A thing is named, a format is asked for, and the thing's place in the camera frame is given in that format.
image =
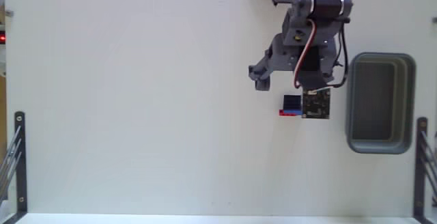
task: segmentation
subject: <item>red wire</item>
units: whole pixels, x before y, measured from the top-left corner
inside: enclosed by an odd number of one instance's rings
[[[315,24],[314,20],[308,19],[308,21],[311,23],[311,26],[313,27],[313,29],[311,30],[311,34],[309,35],[308,41],[305,44],[305,47],[302,51],[302,54],[300,54],[298,63],[296,64],[296,67],[294,68],[294,81],[293,81],[293,83],[294,83],[294,87],[296,89],[298,89],[300,87],[300,85],[298,84],[298,75],[299,75],[300,67],[302,66],[303,60],[305,59],[305,57],[308,54],[309,48],[313,44],[313,41],[315,38],[315,33],[317,32],[317,25]]]

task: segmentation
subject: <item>black metal bracket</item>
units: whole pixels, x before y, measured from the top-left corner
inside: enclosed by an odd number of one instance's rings
[[[18,153],[21,152],[21,158],[16,166],[17,213],[9,218],[5,224],[16,223],[27,214],[26,124],[24,112],[15,112],[14,120],[15,131],[19,128],[16,140],[21,140],[20,146],[17,148]]]
[[[420,117],[416,127],[416,167],[414,170],[414,208],[413,217],[421,224],[433,224],[424,215],[426,165],[422,161],[422,145],[427,143],[428,119]]]

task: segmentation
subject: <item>robotic arm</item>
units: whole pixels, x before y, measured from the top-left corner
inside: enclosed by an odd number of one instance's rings
[[[272,72],[294,71],[294,87],[304,91],[324,87],[341,87],[346,81],[348,60],[344,24],[349,23],[352,0],[273,0],[290,3],[278,33],[266,50],[264,57],[254,66],[249,66],[249,77],[255,81],[259,91],[270,89]],[[339,34],[339,44],[345,53],[345,75],[336,85],[333,68],[340,66],[335,46],[335,35]]]

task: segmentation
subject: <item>circuit board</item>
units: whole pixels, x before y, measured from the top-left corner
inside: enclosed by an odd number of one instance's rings
[[[302,97],[302,118],[329,119],[329,89],[304,91]]]

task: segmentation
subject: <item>gray tray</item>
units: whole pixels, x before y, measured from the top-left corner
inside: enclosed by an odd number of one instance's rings
[[[406,152],[412,140],[413,58],[361,53],[350,69],[346,119],[349,146],[358,153]]]

